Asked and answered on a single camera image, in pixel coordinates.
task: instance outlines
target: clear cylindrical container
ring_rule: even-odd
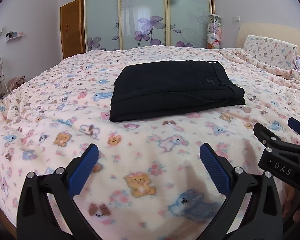
[[[207,48],[220,49],[222,33],[221,17],[216,14],[208,15]]]

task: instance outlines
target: wooden door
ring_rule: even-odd
[[[80,54],[80,0],[68,3],[60,8],[60,30],[63,58]]]

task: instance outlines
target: wardrobe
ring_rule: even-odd
[[[213,0],[84,0],[86,51],[149,45],[205,48]]]

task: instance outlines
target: metal screw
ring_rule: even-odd
[[[56,174],[61,175],[65,171],[64,168],[57,168],[56,169]]]
[[[29,172],[27,175],[28,179],[32,179],[34,177],[34,172]]]
[[[272,177],[272,174],[271,174],[271,172],[266,171],[266,172],[265,172],[265,176],[266,176],[267,178],[271,178],[271,177]]]
[[[241,167],[235,167],[235,168],[234,168],[234,171],[235,171],[236,173],[238,173],[238,174],[243,173],[243,169],[242,169]]]

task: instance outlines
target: blue gripper pad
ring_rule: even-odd
[[[209,144],[205,143],[201,145],[200,159],[203,165],[206,167],[219,193],[228,197],[231,194],[231,179],[218,158],[219,156],[212,150]]]
[[[300,134],[300,122],[297,119],[290,117],[288,120],[288,126],[296,133]]]
[[[68,195],[79,195],[84,184],[86,183],[94,165],[96,165],[99,158],[99,149],[96,145],[91,144],[82,154],[84,158],[80,161],[77,168],[72,173],[68,180]]]

